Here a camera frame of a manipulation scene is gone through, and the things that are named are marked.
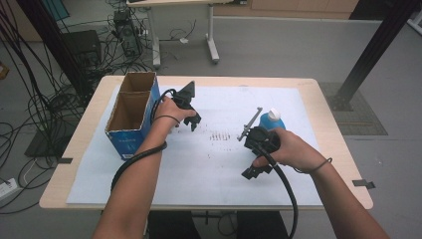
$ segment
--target table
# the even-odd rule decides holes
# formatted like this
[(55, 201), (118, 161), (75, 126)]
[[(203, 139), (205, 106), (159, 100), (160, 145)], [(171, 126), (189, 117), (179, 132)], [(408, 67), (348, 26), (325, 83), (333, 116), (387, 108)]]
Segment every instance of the table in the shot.
[[(60, 163), (57, 166), (56, 171), (40, 200), (40, 205), (42, 207), (104, 208), (104, 205), (67, 204), (67, 198), (84, 152), (87, 150), (113, 90), (116, 86), (121, 84), (122, 79), (122, 76), (107, 76), (102, 79), (63, 155), (63, 157), (72, 158), (73, 160), (71, 163)], [(158, 77), (159, 83), (164, 86), (182, 87), (193, 80), (195, 81), (196, 86), (249, 86), (298, 89), (310, 123), (314, 129), (319, 150), (323, 155), (333, 158), (333, 166), (337, 169), (360, 203), (362, 203), (366, 209), (373, 206), (367, 189), (365, 187), (355, 187), (352, 183), (352, 180), (361, 179), (361, 176), (315, 80), (286, 78)], [(290, 206), (281, 206), (279, 209), (290, 208)]]
[(213, 33), (213, 4), (227, 3), (233, 0), (145, 0), (127, 2), (131, 8), (144, 8), (148, 16), (149, 31), (152, 40), (152, 63), (155, 69), (161, 65), (159, 39), (156, 35), (156, 22), (162, 20), (176, 20), (180, 18), (206, 18), (208, 33), (205, 35), (212, 61), (217, 64), (220, 60), (214, 43)]

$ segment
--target right hand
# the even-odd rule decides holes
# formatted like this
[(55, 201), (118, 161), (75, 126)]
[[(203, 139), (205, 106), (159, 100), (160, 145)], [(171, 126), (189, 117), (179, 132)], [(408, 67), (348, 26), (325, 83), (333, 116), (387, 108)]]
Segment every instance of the right hand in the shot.
[[(274, 129), (280, 138), (280, 148), (271, 153), (271, 157), (281, 163), (301, 171), (310, 171), (325, 162), (325, 158), (313, 147), (303, 141), (299, 136), (291, 131), (280, 127)], [(260, 156), (256, 158), (253, 165), (261, 167), (267, 165), (267, 160)]]

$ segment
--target gray floor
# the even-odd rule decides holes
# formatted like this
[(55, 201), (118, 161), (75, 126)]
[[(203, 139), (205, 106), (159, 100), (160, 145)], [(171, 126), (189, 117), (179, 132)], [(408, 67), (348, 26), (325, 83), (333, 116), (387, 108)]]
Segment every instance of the gray floor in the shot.
[[(164, 58), (158, 74), (343, 82), (378, 26), (379, 22), (216, 18), (219, 64), (209, 60), (204, 41), (187, 45), (164, 42), (161, 44)], [(198, 25), (195, 34), (201, 30), (204, 29)], [(43, 55), (42, 45), (32, 46)], [(11, 68), (8, 78), (0, 81), (0, 121), (18, 126), (28, 117), (28, 94), (3, 46), (0, 54), (1, 61)], [(370, 213), (391, 238), (422, 238), (421, 66), (422, 37), (406, 25), (360, 88), (388, 135), (345, 137), (362, 177), (376, 185), (370, 190), (374, 201)], [(38, 81), (42, 91), (49, 90), (46, 78), (40, 77)], [(23, 152), (34, 133), (33, 127), (22, 129), (8, 162), (0, 171), (1, 177), (16, 177), (29, 161)], [(35, 170), (27, 177), (31, 178), (32, 174), (36, 174)], [(0, 212), (30, 205), (39, 199), (42, 191), (43, 188), (24, 192)], [(282, 215), (290, 230), (292, 213), (284, 211)], [(36, 206), (21, 213), (0, 215), (0, 235), (1, 238), (89, 238), (99, 218), (98, 211), (46, 210)], [(203, 238), (226, 238), (218, 233), (217, 220), (210, 220), (209, 225), (205, 225), (204, 219), (197, 219), (196, 223)], [(223, 224), (223, 230), (230, 229), (229, 222)], [(301, 211), (297, 238), (334, 238), (325, 213)]]

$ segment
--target cardboard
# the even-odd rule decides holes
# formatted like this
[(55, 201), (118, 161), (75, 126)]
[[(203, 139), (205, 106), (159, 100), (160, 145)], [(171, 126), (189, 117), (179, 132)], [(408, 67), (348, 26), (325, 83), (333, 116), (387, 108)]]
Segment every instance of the cardboard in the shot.
[(150, 116), (160, 97), (155, 73), (127, 73), (121, 83), (105, 134), (121, 159), (136, 153), (151, 128)]

